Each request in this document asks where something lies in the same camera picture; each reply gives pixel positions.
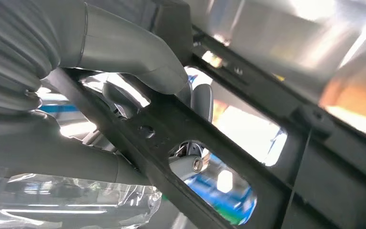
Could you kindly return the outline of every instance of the plastic cover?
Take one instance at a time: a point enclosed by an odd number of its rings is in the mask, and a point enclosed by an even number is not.
[[[5,174],[0,167],[0,229],[134,229],[161,203],[152,186]]]

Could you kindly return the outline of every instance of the black metal bracket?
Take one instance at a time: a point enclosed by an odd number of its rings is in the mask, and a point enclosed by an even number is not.
[[[328,196],[321,184],[338,184],[338,188],[353,185],[358,193],[353,198],[364,197],[361,201],[366,201],[366,136],[310,104],[268,73],[242,60],[211,38],[202,36],[200,43],[194,50],[191,64],[272,118],[288,132],[290,141],[285,145],[281,162],[276,166],[265,167],[175,96],[157,93],[135,77],[126,76],[126,79],[147,96],[151,104],[126,121],[118,119],[77,80],[61,74],[51,79],[51,83],[88,119],[96,123],[110,142],[198,228],[233,227],[170,170],[170,153],[187,141],[207,147],[256,191],[258,204],[255,212],[251,220],[241,228],[287,228],[301,223],[307,227],[305,219],[332,228],[355,225],[328,210],[328,207],[342,209],[342,214],[351,216],[354,211],[366,211],[366,204],[356,205],[356,208],[361,209],[332,206],[330,200],[343,200],[346,197]],[[201,53],[207,49],[225,62],[240,65],[242,74],[233,75],[224,67],[210,66],[201,59]],[[149,126],[155,134],[151,137],[143,136],[143,126]],[[308,138],[302,137],[312,130],[314,131]],[[336,170],[331,173],[325,171],[334,167]],[[317,178],[316,173],[325,175]],[[311,180],[317,184],[316,191],[311,191]]]

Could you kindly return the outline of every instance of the metal bolt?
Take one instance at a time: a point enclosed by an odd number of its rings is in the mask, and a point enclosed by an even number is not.
[[[193,162],[193,171],[198,173],[203,168],[203,161],[200,157],[196,158]]]

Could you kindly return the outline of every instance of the small hole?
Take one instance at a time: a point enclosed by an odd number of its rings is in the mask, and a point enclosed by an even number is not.
[[[140,131],[140,135],[148,139],[155,135],[155,130],[148,125],[143,125],[138,130]]]
[[[319,120],[322,121],[323,120],[323,115],[317,111],[314,111],[314,116]]]

